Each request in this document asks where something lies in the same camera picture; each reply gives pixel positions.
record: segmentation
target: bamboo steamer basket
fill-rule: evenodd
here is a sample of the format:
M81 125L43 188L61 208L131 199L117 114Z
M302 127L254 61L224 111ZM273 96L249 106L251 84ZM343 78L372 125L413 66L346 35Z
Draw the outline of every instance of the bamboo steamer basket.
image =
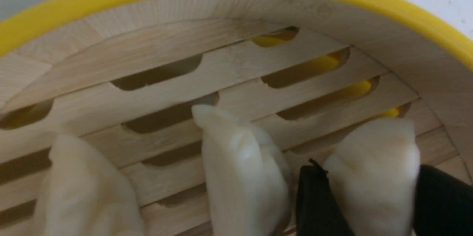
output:
M473 43L402 0L45 2L0 23L0 235L30 234L56 133L131 181L147 235L211 235L195 103L261 125L295 177L411 118L422 163L471 184L471 70Z

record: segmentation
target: light wood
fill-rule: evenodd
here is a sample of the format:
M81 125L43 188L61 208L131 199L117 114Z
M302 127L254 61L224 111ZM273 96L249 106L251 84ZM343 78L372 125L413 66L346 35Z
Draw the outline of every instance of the light wood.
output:
M473 183L470 175L468 175L465 164L459 155L438 164L436 168L452 175L466 184L471 185Z
M255 123L266 129L282 150L287 150L306 141L367 120L389 109L409 103L416 98L417 95L395 76L385 74L380 77L379 84L372 93L357 101L339 105L337 108L328 109L326 112L317 113L314 116L301 120L286 121L276 114L272 114L255 121ZM176 126L183 126L185 129L172 127L170 132L183 132L194 125L191 124L191 121L186 121ZM199 140L201 132L196 128L191 129L191 131L194 131L194 133L189 134L193 134L194 136L192 137L195 137L195 140ZM180 135L180 133L177 133L173 136L173 148L189 144L185 142L188 138L181 138ZM135 144L127 145L128 148L137 152L136 146ZM122 172L132 182L140 205L164 199L204 182L200 156L192 157L166 167L155 167L138 162L123 168ZM36 193L31 190L32 187L40 182L41 177L42 175L40 174L36 177L28 176L15 182L7 183L4 187L0 186L0 188L5 190L2 194L3 196L0 197L0 206L18 205L35 199Z
M301 31L286 44L238 42L287 25ZM340 69L282 89L260 79L348 46L351 56ZM190 74L135 91L108 83L201 53ZM358 100L298 120L276 114L378 75L378 86ZM422 161L471 183L473 74L405 26L329 0L143 0L37 37L0 57L0 113L48 98L54 105L37 123L0 130L0 163L48 148L58 132L83 136L123 168L142 205L152 203L143 209L155 228L148 234L173 236L208 223L205 195L174 208L154 202L202 184L200 158L165 167L142 161L194 143L201 132L191 120L147 134L121 124L215 92L218 106L256 120L291 149L294 172L309 156L330 153L315 147L333 146L357 124L414 101L405 117L416 120ZM0 211L34 200L44 172L1 185ZM184 174L189 182L177 177ZM22 221L0 234L25 235L28 227Z
M57 63L13 98L0 113L281 28L253 21L201 20L164 24L118 35Z
M0 162L48 147L54 133L82 136L99 131L343 47L322 35L302 31L293 41L274 48L245 41L208 52L192 73L142 89L122 91L104 83L60 96L45 119L12 131L0 130Z
M446 145L453 147L449 144L445 131L438 127L439 123L432 114L429 115L429 110L425 108L422 102L415 101L412 105L414 106L412 109L416 109L416 111L411 113L408 111L406 115L410 116L415 121L416 127L423 128L423 130L416 131L416 134L419 135L424 130L429 130L429 132L419 135L416 140L421 150L421 155L426 157L435 156L438 160L442 160L437 150L444 148ZM332 138L335 139L333 142L328 142L324 138L313 140L309 143L310 150L303 154L296 154L292 150L286 151L286 159L291 166L294 177L297 178L299 168L302 165L307 165L309 158L323 162L326 156L333 150L334 144L343 139L344 135L344 132L336 132L332 135ZM448 154L444 155L445 160L447 160L449 157ZM434 162L434 160L428 159L427 162ZM147 235L149 236L175 235L210 220L210 216L208 215L208 200L205 192L200 192L171 208L167 208L160 203L150 204L142 209L142 215L147 224ZM12 233L5 235L16 236L19 234Z
M383 74L386 70L372 59L351 52L341 68L281 89L273 89L260 78L218 92L218 106L248 120L324 96L336 90ZM157 132L137 134L117 125L85 136L115 165L123 167L199 140L201 131L188 120Z

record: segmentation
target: dumpling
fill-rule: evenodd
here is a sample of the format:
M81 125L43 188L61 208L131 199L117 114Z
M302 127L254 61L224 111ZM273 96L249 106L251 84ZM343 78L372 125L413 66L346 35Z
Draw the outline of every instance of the dumpling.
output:
M85 141L58 135L33 218L38 236L143 236L135 191Z
M414 122L400 118L361 125L324 163L333 195L359 236L411 233L419 167Z
M213 106L192 108L215 236L279 236L290 221L292 175L281 150L256 125Z

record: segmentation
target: wooden slat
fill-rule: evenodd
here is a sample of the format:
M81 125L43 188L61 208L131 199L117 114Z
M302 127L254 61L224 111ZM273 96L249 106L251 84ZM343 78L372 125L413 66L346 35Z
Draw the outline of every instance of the wooden slat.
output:
M444 128L438 128L419 136L417 144L421 151L422 164L438 165L458 155Z
M445 126L470 176L473 176L473 126Z
M438 121L421 101L414 101L406 116L415 121L416 128L423 128L422 130L416 130L416 134L423 133L424 130L432 130L439 125ZM343 139L344 136L345 134L335 133L332 137L334 139L329 142L324 139L313 140L310 143L311 151L305 154L296 154L292 150L286 151L286 159L294 176L297 177L299 168L307 164L309 157L323 162L333 149L333 144ZM191 170L199 170L203 173L203 169L193 168ZM190 177L190 175L185 175L183 179L189 180ZM166 208L158 203L154 203L145 206L142 209L142 215L147 224L147 236L172 236L208 222L210 219L208 215L208 199L205 194L188 199L172 208ZM5 234L5 236L16 235L19 234Z
M220 92L219 106L250 120L283 111L387 72L385 67L351 48L345 65L296 85L274 89L261 80Z
M445 162L442 162L437 165L436 168L452 175L453 177L465 182L466 184L472 184L472 179L470 175L468 175L465 163L463 162L460 156L456 156Z
M38 189L47 171L27 175L0 186L0 211L36 199Z
M385 71L371 58L352 50L348 62L341 68L292 86L273 89L257 78L221 90L218 93L218 106L248 120L256 120ZM117 167L123 167L196 142L200 137L201 130L192 120L188 120L142 135L117 125L87 135L84 139L98 148Z
M314 138L361 122L367 118L379 115L416 98L416 94L395 76L385 74L380 77L379 83L372 93L357 101L341 104L335 109L329 109L326 112L317 113L314 116L301 120L286 121L273 114L259 119L255 123L266 129L270 135L273 136L277 145L283 150L286 150ZM333 123L328 124L324 122L325 120L332 121ZM190 123L191 121L187 121L180 123L180 125L184 125L188 128ZM195 130L194 133L195 135L193 137L197 138L197 135L200 137L198 130ZM180 139L177 136L178 135L176 135L174 139L176 143L174 146L185 145L186 143L179 142ZM167 167L155 167L139 162L123 168L122 172L134 185L141 205L163 199L204 182L200 156L192 157ZM18 180L18 182L22 183L22 186L27 189L31 189L31 185L34 185L27 185L22 179ZM16 187L5 189L7 191L16 191L16 193L6 194L1 197L0 202L8 201L8 203L2 204L16 205L35 198L33 197L34 194L27 190L19 192Z
M343 103L308 118L287 121L271 115L257 124L273 136L279 147L284 148L348 127L416 98L417 95L394 75L385 74L380 76L374 91L356 101Z
M159 67L283 27L258 21L214 19L163 24L118 35L54 65L8 102L0 113Z
M45 119L15 130L0 130L0 163L48 147L55 133L83 136L344 47L301 30L292 41L272 48L245 41L208 52L192 73L135 91L104 83L66 94L55 99Z

